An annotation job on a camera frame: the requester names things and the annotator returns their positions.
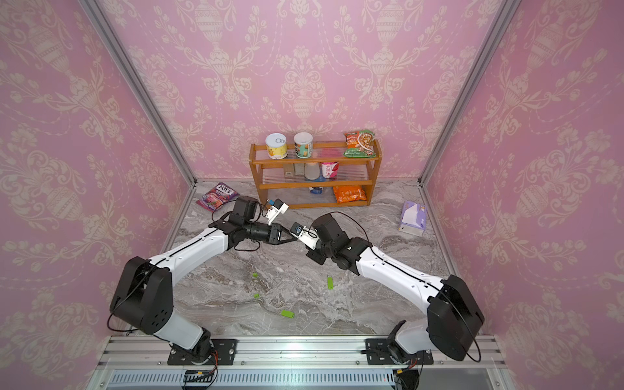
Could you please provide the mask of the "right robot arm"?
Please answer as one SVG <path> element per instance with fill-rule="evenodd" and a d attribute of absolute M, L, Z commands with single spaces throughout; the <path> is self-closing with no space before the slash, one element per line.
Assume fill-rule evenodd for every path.
<path fill-rule="evenodd" d="M 343 270 L 382 284 L 427 316 L 425 321 L 401 320 L 390 331 L 386 348 L 394 362 L 411 362 L 428 350 L 461 362 L 477 346 L 484 314 L 460 277 L 442 279 L 415 270 L 368 240 L 350 238 L 343 231 L 330 234 L 304 227 L 298 240 L 307 248 L 308 258 L 319 264 L 330 259 Z"/>

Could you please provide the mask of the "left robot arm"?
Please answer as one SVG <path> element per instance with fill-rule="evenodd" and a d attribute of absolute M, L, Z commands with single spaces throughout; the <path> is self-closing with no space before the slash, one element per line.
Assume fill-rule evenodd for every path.
<path fill-rule="evenodd" d="M 297 237 L 280 224 L 215 222 L 196 237 L 149 259 L 134 257 L 123 268 L 110 314 L 138 331 L 167 341 L 196 365 L 214 357 L 211 333 L 174 307 L 175 285 L 191 271 L 245 240 L 284 245 Z"/>

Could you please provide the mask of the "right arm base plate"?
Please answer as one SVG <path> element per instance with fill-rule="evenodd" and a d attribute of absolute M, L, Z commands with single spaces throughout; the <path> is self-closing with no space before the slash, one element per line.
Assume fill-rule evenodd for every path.
<path fill-rule="evenodd" d="M 422 350 L 415 354 L 407 354 L 393 343 L 384 338 L 368 338 L 364 341 L 365 347 L 360 352 L 367 357 L 369 365 L 398 365 L 415 367 L 420 365 L 432 365 L 434 359 L 431 351 Z"/>

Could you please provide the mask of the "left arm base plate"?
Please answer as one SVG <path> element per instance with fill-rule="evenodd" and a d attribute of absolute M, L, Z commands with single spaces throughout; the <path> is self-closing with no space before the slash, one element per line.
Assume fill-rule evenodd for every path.
<path fill-rule="evenodd" d="M 182 349 L 174 344 L 167 359 L 169 366 L 213 365 L 229 367 L 237 354 L 237 339 L 200 341 L 193 349 Z"/>

